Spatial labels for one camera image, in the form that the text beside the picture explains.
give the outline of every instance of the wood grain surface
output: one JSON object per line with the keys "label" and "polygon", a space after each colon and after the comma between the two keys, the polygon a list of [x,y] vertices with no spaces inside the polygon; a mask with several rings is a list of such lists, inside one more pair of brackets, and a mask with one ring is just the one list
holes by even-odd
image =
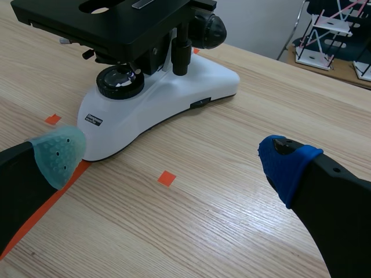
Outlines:
{"label": "wood grain surface", "polygon": [[[18,23],[0,0],[0,150],[74,125],[104,68],[80,46]],[[323,148],[371,180],[371,94],[223,45],[201,55],[239,73],[238,94],[186,112],[93,164],[0,262],[1,278],[329,278],[261,169],[270,134]],[[170,188],[157,183],[167,170]]]}

